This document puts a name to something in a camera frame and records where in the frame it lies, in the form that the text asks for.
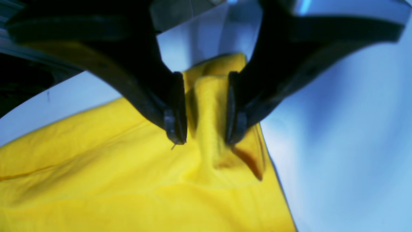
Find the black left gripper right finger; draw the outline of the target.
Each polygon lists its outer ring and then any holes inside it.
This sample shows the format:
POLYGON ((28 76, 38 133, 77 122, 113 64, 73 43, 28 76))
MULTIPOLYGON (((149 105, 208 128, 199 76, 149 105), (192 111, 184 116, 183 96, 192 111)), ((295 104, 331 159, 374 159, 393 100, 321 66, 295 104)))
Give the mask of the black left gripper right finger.
POLYGON ((404 0, 260 0, 253 54, 229 74, 225 142, 239 143, 285 98, 369 45, 397 42, 404 0))

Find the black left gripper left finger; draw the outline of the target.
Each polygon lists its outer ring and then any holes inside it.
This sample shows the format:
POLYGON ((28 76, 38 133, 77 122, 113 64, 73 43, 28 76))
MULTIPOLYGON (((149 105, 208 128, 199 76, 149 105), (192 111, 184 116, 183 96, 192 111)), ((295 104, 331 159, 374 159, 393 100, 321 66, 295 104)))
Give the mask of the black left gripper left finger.
POLYGON ((180 72, 163 62, 150 0, 34 0, 6 23, 12 41, 82 68, 185 144, 180 72))

